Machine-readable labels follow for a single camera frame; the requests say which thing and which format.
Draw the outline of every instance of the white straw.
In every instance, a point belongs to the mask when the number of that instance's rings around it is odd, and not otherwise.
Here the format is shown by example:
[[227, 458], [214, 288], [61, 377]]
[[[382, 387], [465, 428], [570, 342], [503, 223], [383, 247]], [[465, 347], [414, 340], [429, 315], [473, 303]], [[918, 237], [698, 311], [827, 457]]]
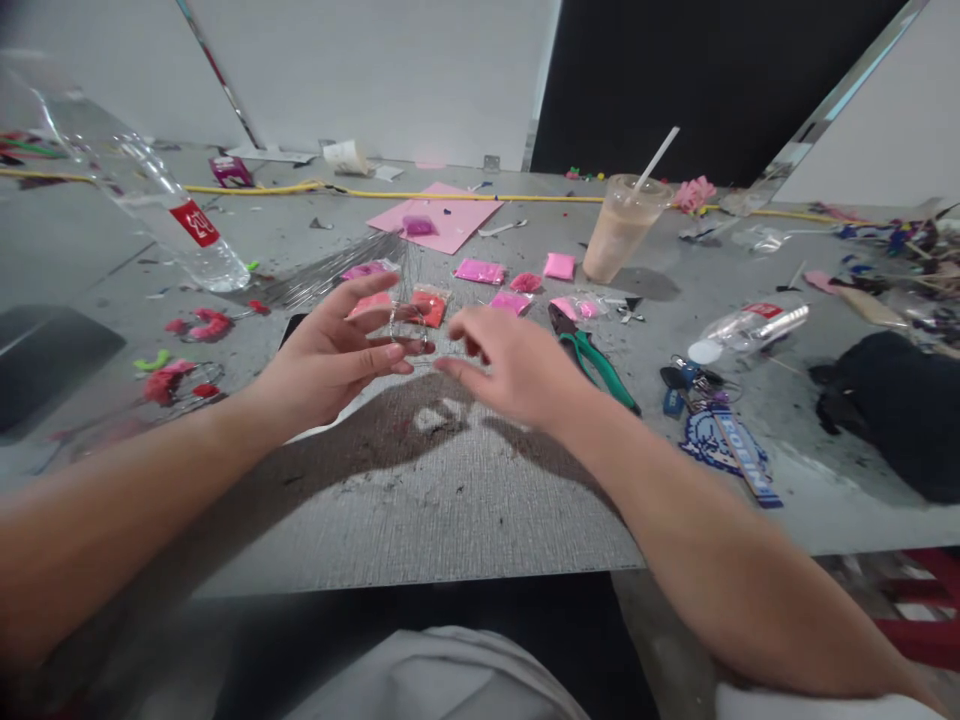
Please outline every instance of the white straw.
[[653, 169], [657, 166], [657, 163], [660, 162], [660, 158], [663, 157], [663, 154], [667, 151], [667, 148], [670, 147], [670, 143], [673, 142], [673, 139], [677, 136], [678, 132], [680, 132], [680, 128], [674, 126], [674, 128], [667, 134], [667, 139], [663, 141], [660, 149], [657, 150], [657, 154], [653, 156], [653, 160], [651, 160], [650, 164], [647, 165], [647, 169], [643, 171], [643, 175], [641, 175], [640, 179], [637, 180], [637, 184], [633, 186], [634, 195], [640, 192], [640, 188], [643, 187], [643, 184], [647, 181], [647, 178], [650, 177], [650, 173], [653, 172]]

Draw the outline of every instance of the green wire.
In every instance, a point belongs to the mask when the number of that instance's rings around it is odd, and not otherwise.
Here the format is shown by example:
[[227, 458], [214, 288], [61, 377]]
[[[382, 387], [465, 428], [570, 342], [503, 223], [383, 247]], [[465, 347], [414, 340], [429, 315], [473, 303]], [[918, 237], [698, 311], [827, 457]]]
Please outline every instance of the green wire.
[[49, 155], [50, 157], [66, 157], [63, 153], [58, 153], [56, 150], [47, 150], [44, 147], [39, 145], [31, 145], [30, 143], [22, 143], [18, 140], [10, 140], [9, 138], [0, 137], [0, 143], [7, 143], [8, 145], [16, 145], [19, 148], [24, 150], [29, 150], [30, 152], [40, 153], [41, 155]]

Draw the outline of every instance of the hand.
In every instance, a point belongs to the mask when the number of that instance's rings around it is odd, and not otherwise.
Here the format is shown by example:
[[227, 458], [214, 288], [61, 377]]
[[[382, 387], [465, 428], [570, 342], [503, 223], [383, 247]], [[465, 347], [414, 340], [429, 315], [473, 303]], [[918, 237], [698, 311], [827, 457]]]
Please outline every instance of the hand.
[[[294, 435], [337, 419], [340, 412], [375, 378], [409, 375], [410, 354], [432, 353], [433, 343], [419, 339], [394, 343], [367, 333], [390, 321], [391, 307], [380, 305], [347, 317], [361, 298], [393, 287], [396, 273], [348, 280], [311, 312], [259, 378], [244, 391], [257, 412], [265, 414], [284, 442]], [[429, 303], [418, 306], [430, 311]]]
[[451, 357], [434, 367], [484, 405], [537, 430], [549, 432], [574, 417], [579, 398], [596, 392], [550, 331], [504, 310], [461, 310], [450, 321], [450, 338], [465, 339], [467, 354], [480, 355], [492, 372]]

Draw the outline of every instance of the water bottle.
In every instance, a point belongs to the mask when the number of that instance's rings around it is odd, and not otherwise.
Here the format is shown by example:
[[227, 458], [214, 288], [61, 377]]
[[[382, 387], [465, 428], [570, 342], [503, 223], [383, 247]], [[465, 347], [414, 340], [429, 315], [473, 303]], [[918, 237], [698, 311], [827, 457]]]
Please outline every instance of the water bottle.
[[82, 174], [141, 220], [197, 283], [230, 292], [250, 282], [246, 266], [143, 138], [87, 98], [43, 53], [7, 50], [2, 59], [37, 97], [45, 124]]
[[800, 293], [778, 293], [708, 325], [687, 356], [699, 365], [708, 365], [723, 355], [749, 355], [793, 332], [809, 314], [810, 307]]

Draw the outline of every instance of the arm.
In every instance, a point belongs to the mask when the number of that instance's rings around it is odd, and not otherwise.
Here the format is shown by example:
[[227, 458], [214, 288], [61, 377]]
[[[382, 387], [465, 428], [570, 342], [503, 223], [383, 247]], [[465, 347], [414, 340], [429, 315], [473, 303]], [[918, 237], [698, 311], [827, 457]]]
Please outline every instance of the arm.
[[674, 609], [716, 658], [772, 688], [839, 698], [896, 693], [944, 712], [816, 563], [594, 388], [549, 332], [476, 308], [451, 328], [492, 373], [453, 358], [438, 360], [438, 369], [481, 402], [549, 433], [594, 475]]
[[0, 666], [42, 661], [267, 453], [374, 378], [413, 372], [403, 356], [419, 348], [366, 338], [389, 309], [345, 320], [397, 280], [341, 285], [240, 394], [0, 500]]

